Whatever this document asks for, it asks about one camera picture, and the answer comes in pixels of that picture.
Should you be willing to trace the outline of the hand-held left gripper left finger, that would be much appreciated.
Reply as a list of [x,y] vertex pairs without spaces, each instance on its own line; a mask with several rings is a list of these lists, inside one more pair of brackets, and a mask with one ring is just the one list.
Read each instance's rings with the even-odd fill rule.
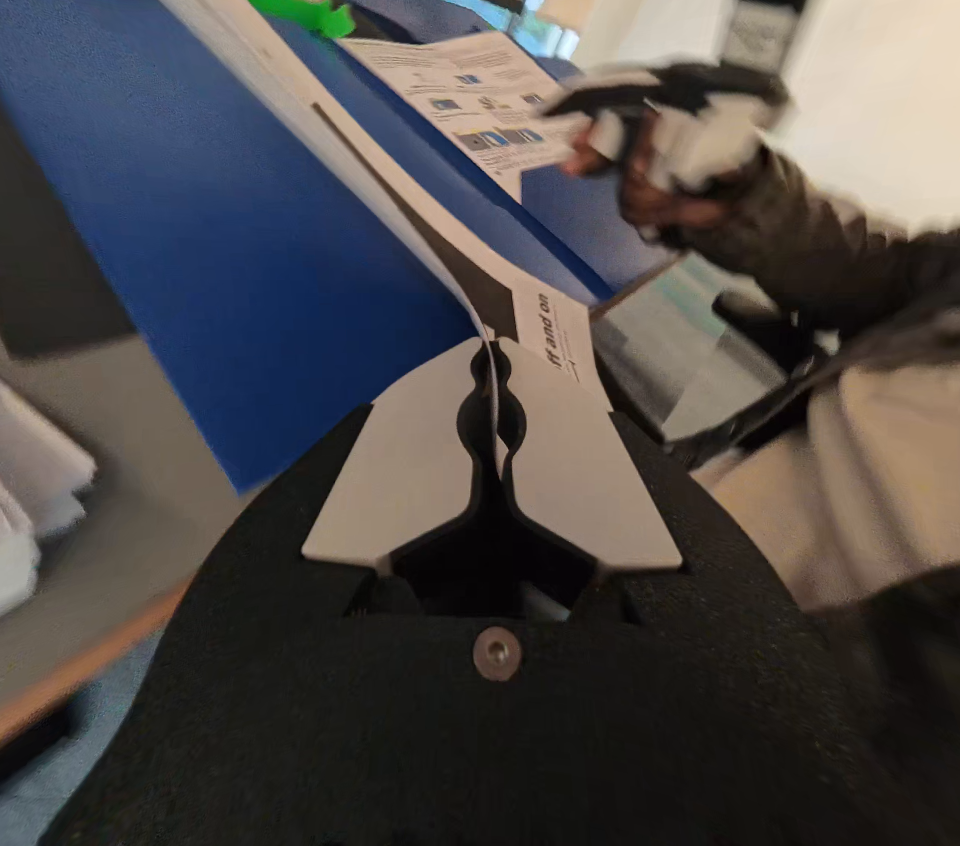
[[310,561],[393,571],[394,555],[465,514],[474,457],[458,429],[475,390],[470,338],[414,368],[372,403],[301,547]]

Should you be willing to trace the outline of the blue folder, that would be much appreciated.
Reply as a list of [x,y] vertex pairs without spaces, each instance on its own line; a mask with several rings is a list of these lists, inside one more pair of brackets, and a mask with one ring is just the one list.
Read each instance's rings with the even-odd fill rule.
[[230,485],[476,336],[160,0],[1,0],[2,110]]

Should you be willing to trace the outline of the white printed instruction sheet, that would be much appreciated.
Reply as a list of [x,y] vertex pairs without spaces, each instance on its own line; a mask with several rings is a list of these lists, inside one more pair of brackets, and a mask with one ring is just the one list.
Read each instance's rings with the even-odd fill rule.
[[517,203],[522,174],[565,161],[588,123],[582,113],[539,116],[559,86],[504,33],[421,45],[349,38],[340,46]]

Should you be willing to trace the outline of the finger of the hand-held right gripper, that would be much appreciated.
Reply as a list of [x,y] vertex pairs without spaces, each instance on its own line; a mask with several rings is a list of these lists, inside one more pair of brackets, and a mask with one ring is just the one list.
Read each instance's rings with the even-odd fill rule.
[[651,108],[651,96],[556,96],[538,109],[541,120],[585,116],[592,120],[616,118],[637,122]]
[[584,73],[560,84],[558,103],[641,104],[658,96],[663,84],[660,75],[646,68]]

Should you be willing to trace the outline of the person's dark denim jacket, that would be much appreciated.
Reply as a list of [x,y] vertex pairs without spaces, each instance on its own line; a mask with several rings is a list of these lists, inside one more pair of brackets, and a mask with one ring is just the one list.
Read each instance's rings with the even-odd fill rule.
[[[811,384],[825,377],[828,361],[850,364],[886,353],[912,361],[929,349],[958,347],[958,313],[845,340],[769,300],[810,332],[835,334],[838,347],[808,353],[773,392],[713,427],[670,442],[670,453],[690,470],[733,447],[754,452],[783,432],[802,429]],[[958,844],[958,568],[850,608],[808,614],[836,650],[880,761],[917,808],[916,830],[931,834],[929,844]]]

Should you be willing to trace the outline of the person's right forearm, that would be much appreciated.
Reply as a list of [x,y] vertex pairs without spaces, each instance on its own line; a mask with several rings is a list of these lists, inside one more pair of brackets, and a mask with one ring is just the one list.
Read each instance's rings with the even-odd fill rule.
[[910,237],[814,187],[762,147],[726,218],[688,235],[727,272],[752,278],[785,312],[851,339],[958,313],[958,230]]

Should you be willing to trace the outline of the person's beige shirt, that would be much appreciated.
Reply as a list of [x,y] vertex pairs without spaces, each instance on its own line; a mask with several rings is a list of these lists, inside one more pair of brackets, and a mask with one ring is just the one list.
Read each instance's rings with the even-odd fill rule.
[[813,615],[959,560],[958,347],[827,361],[824,373],[803,428],[693,473]]

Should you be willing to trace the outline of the person's right hand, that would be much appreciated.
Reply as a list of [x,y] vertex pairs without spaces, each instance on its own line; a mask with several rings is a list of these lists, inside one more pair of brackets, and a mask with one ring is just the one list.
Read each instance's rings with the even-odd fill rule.
[[[631,152],[620,168],[619,212],[628,225],[640,231],[658,233],[677,228],[708,230],[726,223],[736,211],[730,201],[697,198],[655,186],[648,173],[655,158],[654,134],[660,115],[647,109],[642,117]],[[594,147],[596,123],[582,128],[571,141],[571,153],[562,170],[574,177],[603,171],[608,161]]]

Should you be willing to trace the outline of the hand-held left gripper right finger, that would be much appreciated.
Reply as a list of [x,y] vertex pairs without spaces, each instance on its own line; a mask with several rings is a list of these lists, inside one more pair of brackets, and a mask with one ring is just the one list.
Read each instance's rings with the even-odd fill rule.
[[602,573],[676,572],[682,554],[609,404],[518,344],[500,344],[502,402],[518,411],[504,472],[518,513]]

